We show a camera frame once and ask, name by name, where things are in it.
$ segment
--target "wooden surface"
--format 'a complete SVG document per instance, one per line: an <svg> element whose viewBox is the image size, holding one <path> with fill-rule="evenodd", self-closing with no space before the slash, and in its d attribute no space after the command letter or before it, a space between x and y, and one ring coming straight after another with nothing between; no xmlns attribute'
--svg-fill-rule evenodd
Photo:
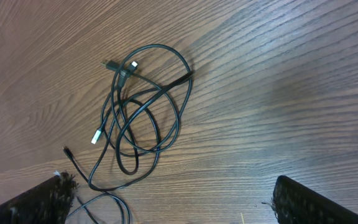
<svg viewBox="0 0 358 224"><path fill-rule="evenodd" d="M1 0L0 203L55 170L76 173L64 145L89 173L112 79L99 62L151 43L181 52L195 84L180 137L155 172L116 192L134 223L242 223L241 213L245 223L276 223L261 202L279 175L358 213L358 1L349 0ZM184 73L163 50L136 59L161 84ZM129 91L149 87L128 82ZM185 91L171 92L178 104ZM151 109L166 133L174 119L167 100ZM141 146L154 143L146 115L132 130ZM99 186L129 180L113 160L109 150ZM139 175L151 161L142 158ZM97 194L77 181L83 200ZM89 209L119 223L108 199ZM91 220L81 212L68 223Z"/></svg>

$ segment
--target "tangled cable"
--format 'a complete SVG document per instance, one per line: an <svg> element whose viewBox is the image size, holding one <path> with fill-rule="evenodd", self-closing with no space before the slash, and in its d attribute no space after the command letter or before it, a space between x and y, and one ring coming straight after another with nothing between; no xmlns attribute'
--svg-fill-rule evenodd
<svg viewBox="0 0 358 224"><path fill-rule="evenodd" d="M174 53L184 64L184 66L186 67L186 75L178 78L177 80L171 82L168 85L165 86L160 86L156 83L154 83L153 81L140 76L138 74L135 74L135 70L137 68L137 63L136 62L132 62L126 69L124 68L125 63L131 59L131 57L133 57L135 54L143 51L143 50L147 50L147 49L151 49L151 48L162 48L162 49L166 49L172 53ZM102 150L101 155L99 156L98 161L96 162L96 164L94 165L91 173L89 174L89 177L86 178L86 176L84 175L84 173L82 173L82 171L80 170L80 168L78 167L77 163L74 161L74 156L71 153L71 151L67 148L64 147L63 151L65 152L65 154L67 155L67 157L69 158L69 160L72 161L73 165L75 166L75 168L77 169L78 173L80 173L80 175L82 176L82 178L84 178L84 180L88 183L89 187L93 190L102 192L101 195L89 200L86 203L83 203L78 197L77 200L78 202L81 204L80 207L78 207L76 210L74 210L71 214L69 214L67 216L67 218L70 218L74 213L78 212L81 209L84 209L85 212L89 215L90 219L92 219L92 221L94 223L98 223L94 217L92 216L92 214L90 213L90 211L87 209L87 205L89 205L90 203L94 202L95 200L101 198L101 197L111 197L118 205L120 211L121 211L121 220L122 220L122 224L125 223L125 220L127 220L127 223L131 222L131 213L130 210L128 208L128 205L125 203L125 201L123 201L122 199L120 199L119 197L117 197L116 195L113 195L109 192L117 190L117 189L122 189L124 187L128 187L131 184L134 184L144 178L146 178L148 175L150 175L153 170L155 169L157 163L158 163L158 159L160 157L160 153L167 150L177 139L178 137L178 133L179 133L179 128L180 128L180 118L183 114L183 111L185 110L187 101L190 97L190 93L191 93L191 86L192 86L192 79L191 76L193 74L193 72L190 70L189 65L187 64L186 60L183 58L183 56L181 56L179 54L179 52L177 52L175 49L168 47L166 45L162 45L162 44L150 44L150 45L146 45L143 47L140 47L136 50L134 50L133 52L131 52L122 62L121 64L117 64L115 62L109 61L109 62L103 62L103 64L106 66L106 68L115 71L114 74L114 78L112 80L111 83L111 92L109 93L109 95L106 97L106 100L104 101L102 110L101 110L101 124L100 127L97 129L94 138L92 139L92 143L95 143L101 134L104 134L106 137L106 143L104 145L104 149ZM153 85L154 88L148 89L148 90L144 90L144 91L140 91L130 97L128 97L127 99L121 99L121 91L122 88L125 85L125 81L130 77L130 76L134 76L137 78L140 78L146 82L148 82L149 84ZM170 89L172 89L175 86L181 85L185 82L188 82L188 90L185 96L185 100L180 108L180 110L178 111L177 107L175 106L173 100L171 99L171 97L168 95L168 91ZM114 101L114 92L117 91L117 100ZM146 93L150 93L156 91L156 93L151 96L145 103L141 103L139 101L136 100L137 97L144 95ZM165 95L165 97L167 97L168 101L170 102L173 112L175 114L175 123L173 124L172 128L170 129L170 131L168 132L168 134L161 139L160 137L160 131L157 127L157 123L155 122L155 119L152 115L152 113L150 112L150 110L147 108L148 106L150 106L152 103L154 103L157 99L159 99L162 95ZM104 111L108 105L108 103L111 103L110 107L108 108L106 114L104 114ZM139 107L129 116L129 118L126 118L123 107L125 107L128 103L135 103L137 105L139 105ZM136 117L138 117L138 115L141 114L141 112L146 112L147 115L149 116L153 128L154 128L154 132L155 132L155 137L156 137L156 145L154 147L152 147L151 149L144 149L138 145L136 145L135 143L135 139L134 139L134 135L133 132L130 129L130 125L131 123L136 119ZM113 119L111 121L111 125L109 128L109 131L107 132L105 127L106 127L106 123L108 122L108 118L110 116L110 114L113 115ZM120 124L118 123L118 116L121 115L121 118L124 122L124 124L122 126L120 126ZM113 132L113 128L117 126L119 132L116 138L116 144L114 145L113 142L111 141L111 136L112 136L112 132ZM162 146L164 143L166 143L168 141L168 139L172 136L172 140L166 145L166 146ZM121 140L125 139L133 148L134 148L134 153L133 154L126 154L120 151L120 145L121 145ZM150 168L150 170L148 172L146 172L144 175L142 175L141 177L138 177L124 185L118 186L118 187L110 187L110 188L99 188L95 185L92 184L92 178L94 176L94 173L96 172L96 169L98 168L98 166L100 165L108 146L111 146L115 152L116 152L116 159L117 159L117 163L118 166L120 168L120 170L123 171L123 173L127 174L127 175L134 175L138 168L139 168L139 157L140 156L144 156L148 153L154 153L155 154L155 159L154 159L154 163L152 165L152 167ZM135 169L132 171L128 171L125 167L124 164L122 164L121 161L121 156L125 156L125 157L134 157L135 158Z"/></svg>

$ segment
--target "wood plank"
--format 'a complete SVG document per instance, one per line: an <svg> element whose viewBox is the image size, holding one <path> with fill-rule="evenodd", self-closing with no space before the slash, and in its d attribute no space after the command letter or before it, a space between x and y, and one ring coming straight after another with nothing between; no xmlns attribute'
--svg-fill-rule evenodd
<svg viewBox="0 0 358 224"><path fill-rule="evenodd" d="M241 213L246 223L275 223L260 203L279 175L358 213L358 1L351 0L0 1L0 203L54 170L76 173L62 146L91 170L103 143L90 140L112 79L99 62L151 43L176 48L196 73L176 143L150 177L117 191L134 223L242 223ZM163 50L135 59L141 74L163 85L185 72ZM128 93L150 87L135 78L126 86ZM180 105L185 92L170 94ZM175 119L168 101L150 109L166 134ZM141 146L154 144L145 114L131 128ZM97 184L132 178L112 160L109 151ZM137 175L151 160L142 158ZM79 190L85 200L96 194L84 183ZM108 199L90 209L119 221ZM89 222L84 213L68 220Z"/></svg>

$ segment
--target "cable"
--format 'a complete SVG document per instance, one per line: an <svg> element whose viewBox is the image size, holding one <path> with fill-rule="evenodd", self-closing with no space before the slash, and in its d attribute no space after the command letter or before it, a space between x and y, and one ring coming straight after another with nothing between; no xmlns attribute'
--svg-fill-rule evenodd
<svg viewBox="0 0 358 224"><path fill-rule="evenodd" d="M131 57L133 57L135 54L143 51L143 50L147 50L147 49L151 49L151 48L161 48L161 49L165 49L168 50L172 53L174 53L183 63L183 65L186 68L186 74L180 78L178 78L177 80L171 82L168 85L165 86L160 86L156 83L154 83L153 81L149 80L148 78L145 78L141 75L138 75L135 72L136 68L137 68L137 62L132 62L130 65L127 66L127 68L124 68L126 62L129 61L129 59L131 59ZM110 69L112 71L115 71L112 83L111 83L111 91L110 93L107 95L106 100L103 103L102 109L101 109L101 124L99 126L99 128L96 130L95 135L92 139L92 143L95 144L99 138L100 135L104 135L106 137L106 143L104 145L104 148L99 156L98 161L96 162L96 164L94 165L92 171L89 174L89 177L86 178L86 176L84 175L84 173L82 173L82 171L80 170L80 168L78 167L77 163L74 160L74 156L71 153L71 151L69 150L69 148L64 147L63 151L65 152L66 156L69 158L69 160L71 160L71 162L73 163L73 165L75 166L76 170L78 171L78 173L80 173L80 175L82 176L82 178L84 178L84 180L88 183L89 187L92 190L96 190L99 192L102 192L101 195L87 201L86 203L83 203L78 197L77 200L78 202L81 204L80 207L78 207L76 210L74 210L73 212L71 212L67 218L70 218L74 213L78 212L81 209L84 209L85 212L89 215L90 219L92 219L92 221L96 224L98 224L98 222L94 219L94 217L92 216L92 214L90 213L90 211L87 209L87 205L89 205L90 203L94 202L95 200L101 198L101 197L111 197L118 205L120 212L121 212L121 220L122 220L122 224L125 223L125 221L127 220L127 223L131 222L131 212L128 208L128 205L125 203L125 201L123 201L122 199L120 199L118 196L113 195L112 192L114 190L117 189L122 189L124 187L128 187L131 184L134 184L144 178L146 178L148 175L150 175L153 170L155 169L155 167L157 166L158 160L160 158L160 153L167 150L170 146L172 146L172 144L176 141L178 134L179 134L179 128L180 128L180 118L183 114L183 111L185 110L186 104L189 100L190 97L190 93L191 93L191 87L192 87L192 79L191 76L193 74L193 72L190 70L189 65L187 64L186 60L183 58L183 56L181 56L179 54L179 52L177 52L175 49L168 47L166 45L162 45L162 44L150 44L150 45L146 45L143 47L140 47L136 50L134 50L133 52L131 52L122 62L121 64L112 62L112 61L104 61L102 62L103 65L106 66L107 69ZM133 94L132 96L128 97L127 99L121 99L121 91L122 88L125 85L126 80L130 77L130 76L134 76L136 78L140 78L143 81L148 82L149 84L153 85L154 88L148 89L148 90L144 90L144 91L140 91L136 94ZM178 86L178 85L182 85L184 83L188 83L188 90L185 96L185 100L180 108L180 110L178 111L176 105L174 104L172 98L168 95L168 91L171 90L173 87ZM117 100L114 100L114 93L117 92ZM151 96L145 103L141 103L139 101L136 100L137 97L144 95L146 93L151 93L151 92L156 92L153 96ZM155 118L153 117L152 113L150 112L150 110L148 109L148 106L150 106L152 103L154 103L157 99L159 99L161 96L165 96L167 97L168 101L170 102L172 109L173 109L173 113L175 115L175 123L173 124L173 126L171 127L170 131L168 132L168 134L161 139L160 137L160 131L158 129L157 123L155 121ZM108 105L108 103L110 102L110 107L107 109L106 114L104 114L104 111L106 110L106 107ZM128 104L128 103L135 103L137 104L139 107L128 117L126 118L125 113L124 113L124 107ZM156 145L154 147L151 147L150 149L144 149L140 146L138 146L135 143L135 137L133 135L132 130L130 129L130 125L131 123L136 119L136 117L138 117L138 115L140 115L142 112L146 112L146 114L149 116L153 128L154 128L154 132L155 132L155 138L156 138ZM108 132L106 131L105 127L106 124L108 122L108 118L109 116L112 114L112 121L111 121L111 125L110 128L108 130ZM121 116L124 124L121 126L118 123L118 117ZM113 144L113 142L111 141L111 136L112 136L112 132L114 127L117 127L117 129L119 130L118 132L118 136L115 140L115 145ZM169 143L166 146L163 146L163 144L165 144L166 142L168 142L168 139L172 137L172 140L169 141ZM133 148L134 148L134 153L133 154L126 154L120 151L120 145L121 145L121 141L122 139L125 139ZM146 172L144 175L142 175L141 177L138 177L124 185L118 186L118 187L110 187L110 188L99 188L97 186L95 186L94 184L92 184L92 178L94 176L94 173L96 172L96 170L98 169L106 151L108 146L111 146L115 152L116 152L116 159L117 159L117 163L118 166L120 168L120 170L127 174L127 175L134 175L139 168L139 157L140 156L144 156L146 154L149 153L154 153L155 154L155 159L153 162L152 167L150 168L150 170L148 172ZM135 169L132 171L127 170L124 167L124 164L122 163L121 160L121 156L124 157L133 157L135 158Z"/></svg>

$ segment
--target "wood grain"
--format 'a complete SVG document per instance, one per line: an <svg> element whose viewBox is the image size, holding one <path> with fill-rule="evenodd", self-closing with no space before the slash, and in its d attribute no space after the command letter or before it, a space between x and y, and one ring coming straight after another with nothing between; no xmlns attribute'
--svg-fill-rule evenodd
<svg viewBox="0 0 358 224"><path fill-rule="evenodd" d="M350 0L0 1L0 203L55 170L76 173L64 145L91 170L112 79L99 62L151 43L176 48L196 73L176 143L150 177L117 191L134 223L242 223L241 213L246 223L276 223L261 202L279 175L358 213L358 1ZM184 73L163 50L135 59L161 84ZM128 82L128 94L149 87ZM185 92L170 94L180 105ZM150 109L167 133L168 101ZM141 146L154 143L145 114L132 130ZM143 158L137 175L151 162ZM95 182L129 179L109 150ZM81 183L81 198L97 194ZM119 223L108 199L89 209ZM82 212L67 222L91 220Z"/></svg>

